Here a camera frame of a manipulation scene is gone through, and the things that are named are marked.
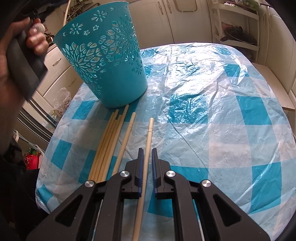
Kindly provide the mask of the person left hand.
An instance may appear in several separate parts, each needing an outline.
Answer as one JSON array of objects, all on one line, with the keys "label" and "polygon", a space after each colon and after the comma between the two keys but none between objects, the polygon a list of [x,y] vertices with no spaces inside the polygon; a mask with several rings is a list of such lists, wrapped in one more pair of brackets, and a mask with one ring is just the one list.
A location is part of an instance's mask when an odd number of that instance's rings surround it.
[{"label": "person left hand", "polygon": [[[1,155],[8,149],[18,113],[25,102],[23,94],[11,79],[6,60],[6,51],[11,40],[31,25],[29,17],[13,22],[1,38]],[[44,33],[31,27],[27,31],[27,47],[39,56],[48,50]]]}]

